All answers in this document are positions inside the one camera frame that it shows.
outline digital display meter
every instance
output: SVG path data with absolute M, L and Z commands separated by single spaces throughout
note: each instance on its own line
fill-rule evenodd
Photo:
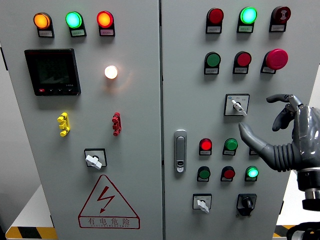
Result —
M 24 55 L 36 96 L 77 96 L 81 93 L 72 48 L 28 49 Z

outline orange indicator light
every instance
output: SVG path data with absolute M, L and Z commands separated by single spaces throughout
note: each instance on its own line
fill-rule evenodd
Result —
M 108 11 L 101 11 L 96 16 L 96 21 L 102 28 L 109 28 L 114 23 L 114 17 Z
M 49 16 L 43 12 L 34 15 L 33 22 L 38 29 L 47 29 L 51 24 Z

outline gray metal panel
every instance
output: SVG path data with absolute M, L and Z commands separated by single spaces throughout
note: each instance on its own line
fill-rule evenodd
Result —
M 254 31 L 236 34 L 239 13 L 248 6 L 257 9 Z M 269 33 L 270 16 L 277 6 L 288 6 L 291 19 L 286 32 Z M 289 174 L 273 171 L 260 158 L 249 156 L 238 122 L 250 124 L 258 136 L 272 144 L 292 141 L 292 124 L 272 132 L 274 119 L 285 105 L 267 103 L 266 97 L 288 93 L 308 103 L 320 62 L 319 7 L 317 0 L 161 1 L 167 240 L 272 238 Z M 222 34 L 205 34 L 211 8 L 224 12 Z M 265 54 L 276 48 L 287 51 L 287 65 L 275 75 L 260 73 Z M 240 51 L 252 56 L 247 75 L 232 74 L 234 57 Z M 204 59 L 209 52 L 221 56 L 219 75 L 204 76 Z M 248 116 L 224 116 L 225 94 L 250 94 Z M 188 167 L 184 173 L 172 168 L 177 129 L 188 134 Z M 212 156 L 199 156 L 202 138 L 212 140 Z M 239 143 L 235 156 L 222 155 L 228 138 Z M 201 166 L 211 170 L 208 183 L 197 182 Z M 225 166 L 234 167 L 233 182 L 220 182 Z M 244 182 L 249 166 L 259 168 L 257 182 Z M 212 194 L 209 214 L 192 209 L 192 197 L 197 193 Z M 257 194 L 252 216 L 236 217 L 238 194 L 247 193 Z
M 115 37 L 99 36 L 96 17 L 103 10 L 114 16 Z M 87 37 L 70 37 L 65 22 L 70 11 L 81 13 Z M 39 12 L 51 16 L 54 39 L 38 37 L 33 17 Z M 162 239 L 158 1 L 6 0 L 0 3 L 0 22 L 0 41 L 59 239 Z M 24 50 L 38 48 L 74 49 L 80 96 L 34 95 Z M 108 65 L 118 68 L 114 81 L 104 76 Z M 64 138 L 57 123 L 62 112 L 71 126 Z M 111 122 L 115 112 L 122 122 L 118 137 Z M 107 167 L 87 167 L 85 148 L 105 148 Z M 79 227 L 78 214 L 102 174 L 140 217 L 139 230 Z M 122 208 L 112 201 L 114 209 Z

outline robotic hand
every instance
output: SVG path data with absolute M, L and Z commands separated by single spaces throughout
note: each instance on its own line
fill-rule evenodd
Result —
M 276 94 L 266 101 L 288 103 L 276 117 L 272 130 L 286 129 L 294 120 L 292 143 L 271 145 L 240 122 L 241 139 L 273 170 L 297 170 L 298 188 L 305 192 L 303 209 L 320 211 L 320 111 L 304 105 L 292 94 Z

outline electrical hazard sign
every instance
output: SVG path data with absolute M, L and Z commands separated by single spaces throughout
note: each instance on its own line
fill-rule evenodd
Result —
M 140 229 L 140 218 L 117 187 L 101 175 L 79 216 L 80 228 Z

